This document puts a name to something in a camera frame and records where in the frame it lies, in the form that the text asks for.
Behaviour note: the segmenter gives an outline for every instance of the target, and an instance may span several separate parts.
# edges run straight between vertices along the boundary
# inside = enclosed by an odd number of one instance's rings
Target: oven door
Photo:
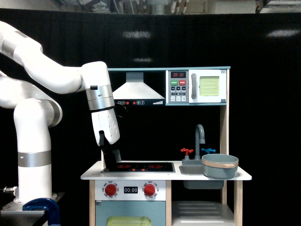
[[[96,201],[96,226],[166,226],[165,201]]]
[[[225,103],[227,70],[189,70],[189,103]]]

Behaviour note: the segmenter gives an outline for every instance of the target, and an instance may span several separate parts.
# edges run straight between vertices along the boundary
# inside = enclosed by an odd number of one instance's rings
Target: oven window
[[[148,217],[109,217],[107,226],[151,226],[151,219]]]

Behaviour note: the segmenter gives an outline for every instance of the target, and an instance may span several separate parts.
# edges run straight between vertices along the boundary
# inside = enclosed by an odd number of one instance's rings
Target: gray pot
[[[204,175],[214,179],[231,179],[236,176],[238,158],[228,154],[206,154],[202,157]]]

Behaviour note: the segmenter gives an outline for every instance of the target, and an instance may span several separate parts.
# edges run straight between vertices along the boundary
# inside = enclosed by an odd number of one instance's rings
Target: toy microwave
[[[166,103],[226,103],[226,69],[166,71]]]

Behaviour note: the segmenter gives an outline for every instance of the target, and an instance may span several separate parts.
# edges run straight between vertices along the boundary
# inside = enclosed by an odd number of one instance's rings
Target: black curtain
[[[142,16],[0,9],[0,20],[41,43],[46,56],[65,66],[93,61],[109,68],[230,66],[230,154],[253,176],[244,182],[244,225],[293,220],[284,213],[297,197],[291,179],[300,134],[301,14]],[[144,36],[128,38],[137,32]],[[88,225],[88,182],[80,175],[99,159],[99,148],[85,92],[52,93],[3,55],[0,70],[35,84],[61,105],[63,119],[49,130],[53,191],[66,192],[63,226]],[[110,78],[113,90],[125,81],[120,73]],[[145,82],[165,96],[163,74],[146,74]],[[199,123],[206,147],[219,150],[219,107],[115,110],[123,116],[123,159],[181,160],[181,148],[194,148]],[[13,110],[0,108],[0,115],[0,187],[16,186]],[[187,191],[177,181],[173,185],[173,200],[219,199],[216,191]]]

